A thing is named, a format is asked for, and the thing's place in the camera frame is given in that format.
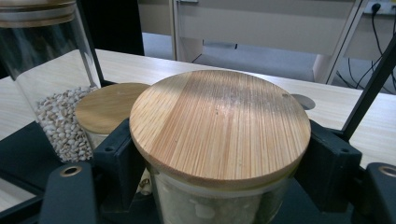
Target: light wood tabletop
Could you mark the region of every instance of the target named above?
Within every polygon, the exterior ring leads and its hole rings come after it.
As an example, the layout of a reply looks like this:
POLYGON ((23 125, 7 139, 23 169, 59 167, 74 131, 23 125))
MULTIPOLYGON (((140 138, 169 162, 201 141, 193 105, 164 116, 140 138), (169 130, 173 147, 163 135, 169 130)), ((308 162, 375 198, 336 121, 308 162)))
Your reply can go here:
MULTIPOLYGON (((216 67, 192 63, 181 63, 131 54, 97 50, 105 79, 117 82, 137 82, 152 85, 164 78, 195 70, 213 70, 216 67)), ((66 62, 72 62, 73 55, 66 54, 53 60, 40 71, 70 76, 66 62)), ((263 78, 290 94, 301 94, 312 99, 316 106, 307 110, 308 117, 318 124, 341 130, 361 91, 334 87, 318 83, 251 74, 263 78)), ((381 161, 396 165, 396 96, 380 93, 352 136, 350 144, 363 153, 361 166, 381 161)), ((15 84, 7 77, 0 79, 0 140, 16 132, 31 121, 34 116, 19 95, 15 84)))

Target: glass jar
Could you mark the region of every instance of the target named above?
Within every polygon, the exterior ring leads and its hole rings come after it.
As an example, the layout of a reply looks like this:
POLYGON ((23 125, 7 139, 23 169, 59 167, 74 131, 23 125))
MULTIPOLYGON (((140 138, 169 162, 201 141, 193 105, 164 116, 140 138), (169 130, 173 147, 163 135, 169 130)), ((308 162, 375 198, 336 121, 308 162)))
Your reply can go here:
POLYGON ((60 159, 90 158, 74 110, 100 81, 76 0, 1 1, 0 52, 60 159))

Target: electrical cable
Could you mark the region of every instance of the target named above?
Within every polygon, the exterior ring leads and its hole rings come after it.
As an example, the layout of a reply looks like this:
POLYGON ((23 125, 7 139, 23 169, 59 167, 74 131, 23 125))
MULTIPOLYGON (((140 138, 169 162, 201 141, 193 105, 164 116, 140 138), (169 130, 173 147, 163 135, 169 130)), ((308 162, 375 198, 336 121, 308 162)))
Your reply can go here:
POLYGON ((366 73, 364 73, 364 75, 361 77, 361 79, 359 79, 359 82, 358 82, 358 84, 356 85, 356 87, 355 87, 355 89, 357 89, 358 87, 359 87, 359 85, 361 84, 361 81, 363 80, 363 78, 370 72, 370 70, 372 70, 373 69, 373 72, 374 72, 374 66, 377 64, 377 63, 379 63, 379 61, 382 59, 382 56, 381 57, 379 57, 379 59, 377 59, 376 61, 375 61, 375 63, 373 64, 373 62, 372 62, 372 66, 371 66, 371 68, 369 68, 368 70, 367 70, 367 72, 366 73))
POLYGON ((343 80, 344 83, 345 83, 349 88, 354 88, 354 86, 353 86, 352 84, 350 84, 348 81, 346 81, 346 80, 343 78, 343 76, 341 76, 341 74, 340 74, 339 71, 337 71, 335 74, 336 74, 337 76, 339 76, 339 77, 341 78, 341 80, 343 80))
POLYGON ((355 78, 353 78, 353 76, 352 76, 352 71, 351 71, 351 68, 350 68, 350 58, 348 58, 347 59, 347 67, 348 67, 348 70, 349 70, 349 76, 350 76, 350 78, 352 78, 352 81, 355 83, 355 84, 358 84, 358 82, 356 82, 355 81, 355 78))
MULTIPOLYGON (((381 4, 378 4, 378 3, 376 3, 376 4, 374 4, 374 5, 372 6, 372 11, 373 11, 373 13, 372 13, 373 31, 374 31, 374 35, 375 35, 376 45, 377 45, 377 47, 378 47, 379 53, 381 54, 381 57, 380 57, 375 63, 379 62, 379 60, 382 58, 382 54, 383 54, 382 49, 381 49, 381 47, 380 47, 380 45, 379 45, 379 38, 378 38, 378 35, 377 35, 377 33, 376 33, 376 29, 375 29, 375 20, 374 20, 375 15, 376 15, 376 13, 378 12, 378 10, 379 10, 380 8, 381 8, 381 4)), ((393 24, 393 33, 392 33, 392 36, 395 35, 395 25, 396 25, 396 14, 395 14, 395 22, 394 22, 394 24, 393 24)), ((393 71, 390 73, 390 76, 391 76, 391 79, 392 79, 391 82, 392 82, 392 84, 393 84, 393 88, 396 90, 396 78, 395 78, 395 76, 394 76, 393 71)))
POLYGON ((393 11, 395 11, 395 18, 393 20, 393 35, 396 35, 396 6, 393 6, 393 11))
POLYGON ((373 13, 372 13, 372 25, 373 25, 373 30, 374 30, 375 40, 376 40, 376 46, 378 47, 379 53, 382 56, 382 49, 381 49, 381 46, 379 46, 379 39, 378 39, 378 35, 376 33, 375 23, 374 23, 374 17, 375 17, 376 13, 378 12, 378 10, 380 8, 381 8, 381 4, 378 4, 378 3, 376 3, 376 4, 374 4, 372 6, 372 11, 373 11, 373 13))

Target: glass canister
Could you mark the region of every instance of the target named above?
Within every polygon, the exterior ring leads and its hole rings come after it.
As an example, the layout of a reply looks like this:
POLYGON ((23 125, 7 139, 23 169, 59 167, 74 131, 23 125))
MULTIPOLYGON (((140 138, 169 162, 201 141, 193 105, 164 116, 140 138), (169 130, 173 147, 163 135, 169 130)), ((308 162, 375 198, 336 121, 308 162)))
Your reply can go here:
POLYGON ((163 223, 269 223, 304 155, 310 123, 278 86, 193 71, 146 89, 131 111, 163 223))
POLYGON ((0 61, 62 161, 92 156, 75 118, 100 88, 76 0, 0 1, 0 61))

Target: wooden lid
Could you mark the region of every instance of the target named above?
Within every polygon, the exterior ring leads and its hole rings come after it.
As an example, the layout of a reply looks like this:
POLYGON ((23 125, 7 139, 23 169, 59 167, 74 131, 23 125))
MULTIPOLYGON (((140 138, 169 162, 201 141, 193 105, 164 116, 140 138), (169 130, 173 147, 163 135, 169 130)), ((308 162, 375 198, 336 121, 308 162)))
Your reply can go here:
POLYGON ((195 71, 163 79, 136 100, 132 138, 160 172, 193 185, 241 189, 283 178, 310 138, 299 103, 263 79, 195 71))
POLYGON ((121 83, 86 95, 76 107, 78 124, 91 133, 110 134, 128 119, 132 105, 149 85, 121 83))
POLYGON ((1 0, 0 27, 24 28, 74 19, 76 0, 1 0))

